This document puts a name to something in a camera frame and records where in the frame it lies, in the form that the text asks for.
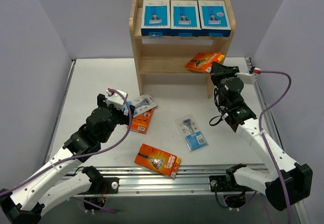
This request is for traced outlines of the blue Harry's razor box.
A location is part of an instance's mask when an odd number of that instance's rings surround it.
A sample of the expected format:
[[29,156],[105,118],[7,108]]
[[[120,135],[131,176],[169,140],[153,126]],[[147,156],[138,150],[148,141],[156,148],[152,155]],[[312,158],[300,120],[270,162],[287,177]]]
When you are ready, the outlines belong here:
[[170,0],[144,0],[141,35],[163,37],[171,35]]
[[229,22],[225,1],[198,0],[201,35],[209,37],[229,37]]
[[201,35],[198,2],[171,0],[171,36],[197,37]]

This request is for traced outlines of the clear blister razor pack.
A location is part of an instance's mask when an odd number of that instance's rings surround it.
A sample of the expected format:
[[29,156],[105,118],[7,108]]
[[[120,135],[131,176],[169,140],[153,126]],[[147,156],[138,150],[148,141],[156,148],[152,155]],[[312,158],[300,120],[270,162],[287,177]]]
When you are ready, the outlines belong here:
[[157,103],[150,94],[141,95],[136,99],[128,101],[128,103],[130,106],[135,107],[133,117],[157,107]]
[[192,115],[180,117],[175,122],[190,152],[208,146],[206,138]]

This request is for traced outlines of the orange Gillette Fusion box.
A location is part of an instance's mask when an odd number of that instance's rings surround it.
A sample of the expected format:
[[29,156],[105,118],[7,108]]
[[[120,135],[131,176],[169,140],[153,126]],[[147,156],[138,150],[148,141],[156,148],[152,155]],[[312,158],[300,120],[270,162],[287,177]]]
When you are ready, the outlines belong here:
[[185,68],[192,72],[210,73],[212,63],[222,64],[225,55],[222,53],[198,53],[186,65]]
[[142,144],[134,162],[174,179],[179,170],[181,158],[153,146]]

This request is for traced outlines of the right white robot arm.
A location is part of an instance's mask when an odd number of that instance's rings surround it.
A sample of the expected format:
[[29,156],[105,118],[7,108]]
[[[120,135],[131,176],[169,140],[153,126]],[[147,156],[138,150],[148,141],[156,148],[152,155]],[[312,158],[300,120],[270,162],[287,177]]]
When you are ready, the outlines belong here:
[[262,127],[262,116],[257,116],[245,103],[241,92],[245,84],[253,84],[263,70],[255,68],[241,73],[237,66],[212,63],[210,75],[215,86],[214,100],[221,120],[254,150],[269,174],[262,174],[245,164],[226,170],[227,188],[247,187],[266,196],[279,211],[309,197],[313,171],[308,164],[299,164],[290,157]]

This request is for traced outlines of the orange Gillette Styler box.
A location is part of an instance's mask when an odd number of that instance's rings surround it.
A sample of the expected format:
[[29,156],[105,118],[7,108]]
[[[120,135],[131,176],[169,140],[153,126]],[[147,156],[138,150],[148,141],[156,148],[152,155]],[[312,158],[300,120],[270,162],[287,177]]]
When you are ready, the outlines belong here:
[[130,130],[138,133],[146,134],[153,112],[154,112],[154,108],[133,118]]

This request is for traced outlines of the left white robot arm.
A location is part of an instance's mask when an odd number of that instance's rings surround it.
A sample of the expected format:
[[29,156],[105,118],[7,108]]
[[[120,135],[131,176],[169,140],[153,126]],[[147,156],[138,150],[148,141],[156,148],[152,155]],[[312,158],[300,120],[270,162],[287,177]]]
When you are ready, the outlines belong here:
[[131,125],[135,107],[128,103],[128,94],[111,88],[106,92],[106,96],[97,96],[97,108],[85,124],[43,167],[18,186],[1,190],[1,209],[10,223],[38,223],[49,210],[69,198],[102,190],[104,177],[93,166],[83,167],[66,181],[59,180],[91,156],[103,153],[101,145],[117,125]]

